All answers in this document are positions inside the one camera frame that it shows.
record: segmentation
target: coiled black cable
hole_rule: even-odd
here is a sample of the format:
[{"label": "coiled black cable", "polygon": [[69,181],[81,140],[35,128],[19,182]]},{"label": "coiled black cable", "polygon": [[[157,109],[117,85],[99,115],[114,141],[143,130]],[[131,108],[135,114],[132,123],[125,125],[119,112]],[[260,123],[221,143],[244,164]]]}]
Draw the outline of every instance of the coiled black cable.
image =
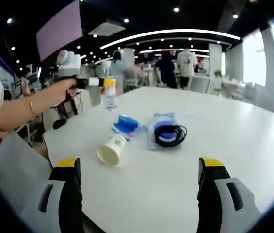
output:
[{"label": "coiled black cable", "polygon": [[[167,142],[160,139],[163,133],[174,133],[176,138],[173,141]],[[154,130],[155,142],[162,147],[175,147],[180,145],[187,134],[187,128],[182,125],[162,125]]]}]

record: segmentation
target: bracelet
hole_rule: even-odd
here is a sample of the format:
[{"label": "bracelet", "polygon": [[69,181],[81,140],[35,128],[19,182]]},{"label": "bracelet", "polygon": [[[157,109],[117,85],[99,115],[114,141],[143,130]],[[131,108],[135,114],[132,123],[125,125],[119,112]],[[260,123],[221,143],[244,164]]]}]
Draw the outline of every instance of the bracelet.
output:
[{"label": "bracelet", "polygon": [[33,115],[35,116],[35,113],[34,113],[34,110],[33,110],[33,107],[32,107],[32,98],[30,98],[30,108],[31,108],[31,111],[32,111]]}]

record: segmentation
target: black ceiling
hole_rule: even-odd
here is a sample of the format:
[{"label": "black ceiling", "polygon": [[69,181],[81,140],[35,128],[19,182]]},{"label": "black ceiling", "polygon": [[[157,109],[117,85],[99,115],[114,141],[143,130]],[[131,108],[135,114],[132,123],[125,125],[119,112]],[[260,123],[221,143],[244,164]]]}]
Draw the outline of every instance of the black ceiling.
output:
[{"label": "black ceiling", "polygon": [[[17,75],[22,73],[19,68],[34,63],[40,65],[37,53],[35,34],[58,11],[67,6],[72,0],[52,1],[42,4],[41,1],[27,1],[8,4],[1,8],[5,21],[11,17],[13,23],[6,25],[0,34],[0,55]],[[179,7],[180,12],[175,13],[173,8]],[[88,62],[106,58],[105,52],[111,54],[117,47],[138,41],[168,38],[168,37],[202,37],[220,40],[233,45],[239,43],[234,39],[200,33],[168,33],[153,35],[126,41],[104,50],[102,45],[127,36],[165,29],[205,29],[230,33],[243,38],[251,31],[265,25],[268,20],[265,10],[258,4],[249,3],[248,0],[84,0],[80,2],[83,38],[72,42],[64,49],[72,50],[80,55],[86,54]],[[88,33],[106,19],[120,22],[126,29],[109,37],[93,38]],[[132,46],[136,53],[140,50],[169,48],[188,48],[194,45],[195,49],[208,49],[208,42],[188,40],[160,40],[141,43]]]}]

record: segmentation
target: white paper cup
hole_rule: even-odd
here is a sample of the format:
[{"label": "white paper cup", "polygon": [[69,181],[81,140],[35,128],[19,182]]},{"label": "white paper cup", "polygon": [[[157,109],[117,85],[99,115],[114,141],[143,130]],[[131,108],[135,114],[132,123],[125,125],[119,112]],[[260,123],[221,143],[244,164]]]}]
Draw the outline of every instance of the white paper cup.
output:
[{"label": "white paper cup", "polygon": [[117,165],[125,144],[126,139],[122,135],[114,135],[97,149],[98,158],[108,166]]}]

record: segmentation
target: pink screen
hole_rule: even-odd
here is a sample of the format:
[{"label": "pink screen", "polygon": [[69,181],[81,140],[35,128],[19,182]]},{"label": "pink screen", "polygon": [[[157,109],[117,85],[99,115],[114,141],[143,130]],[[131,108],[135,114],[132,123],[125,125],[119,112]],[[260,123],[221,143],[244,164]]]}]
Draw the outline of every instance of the pink screen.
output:
[{"label": "pink screen", "polygon": [[76,0],[58,12],[36,34],[40,60],[82,36],[80,4]]}]

